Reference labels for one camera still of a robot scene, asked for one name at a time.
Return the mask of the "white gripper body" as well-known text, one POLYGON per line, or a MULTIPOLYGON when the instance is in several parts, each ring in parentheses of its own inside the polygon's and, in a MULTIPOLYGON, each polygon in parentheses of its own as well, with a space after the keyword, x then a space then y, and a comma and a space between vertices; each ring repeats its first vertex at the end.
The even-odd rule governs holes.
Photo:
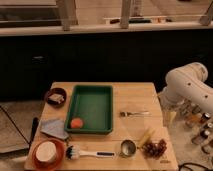
POLYGON ((168 87, 163 88, 158 94, 158 99, 164 114, 170 111, 177 111, 182 105, 182 97, 168 87))

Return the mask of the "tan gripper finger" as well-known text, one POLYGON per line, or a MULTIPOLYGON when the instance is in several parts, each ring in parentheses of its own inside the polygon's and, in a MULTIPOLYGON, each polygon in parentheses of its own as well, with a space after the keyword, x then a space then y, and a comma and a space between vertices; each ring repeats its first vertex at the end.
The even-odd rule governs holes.
POLYGON ((169 127, 172 124, 175 117, 176 117, 176 111, 164 111, 163 112, 163 124, 166 127, 169 127))

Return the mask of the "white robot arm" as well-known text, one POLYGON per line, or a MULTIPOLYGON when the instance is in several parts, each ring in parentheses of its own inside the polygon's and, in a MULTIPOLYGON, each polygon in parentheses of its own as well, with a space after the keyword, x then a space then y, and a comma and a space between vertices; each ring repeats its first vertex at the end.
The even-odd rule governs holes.
POLYGON ((213 115, 213 88, 205 84, 207 78, 208 70, 199 62, 172 69, 166 74, 166 86, 158 94, 164 126, 170 125, 186 100, 213 115))

